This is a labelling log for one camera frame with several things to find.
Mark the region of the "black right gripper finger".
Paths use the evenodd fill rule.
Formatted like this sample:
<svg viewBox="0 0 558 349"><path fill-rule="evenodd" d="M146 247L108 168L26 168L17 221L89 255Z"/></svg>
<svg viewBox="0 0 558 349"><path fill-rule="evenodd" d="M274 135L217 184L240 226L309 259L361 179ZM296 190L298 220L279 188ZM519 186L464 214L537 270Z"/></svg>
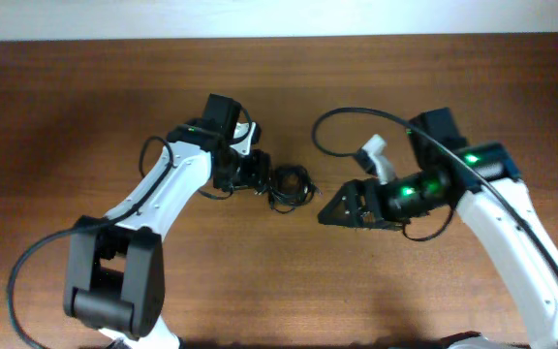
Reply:
<svg viewBox="0 0 558 349"><path fill-rule="evenodd" d="M344 183L325 206L326 213L353 213L364 208L361 198L363 182L358 179Z"/></svg>
<svg viewBox="0 0 558 349"><path fill-rule="evenodd" d="M359 209L353 211L344 208L333 211L323 210L317 218L320 224L344 228L377 229L380 226L380 221L377 221L370 211Z"/></svg>

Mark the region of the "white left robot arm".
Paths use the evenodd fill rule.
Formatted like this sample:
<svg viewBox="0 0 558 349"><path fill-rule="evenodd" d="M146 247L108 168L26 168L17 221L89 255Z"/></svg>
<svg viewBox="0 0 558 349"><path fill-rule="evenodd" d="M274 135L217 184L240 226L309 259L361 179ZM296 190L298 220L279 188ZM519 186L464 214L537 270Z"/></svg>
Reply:
<svg viewBox="0 0 558 349"><path fill-rule="evenodd" d="M139 185L100 218L82 216L70 240L63 309L113 348L179 348L162 317L163 242L207 182L227 194L257 188L259 126L232 98L209 95L201 117L157 138L160 156Z"/></svg>

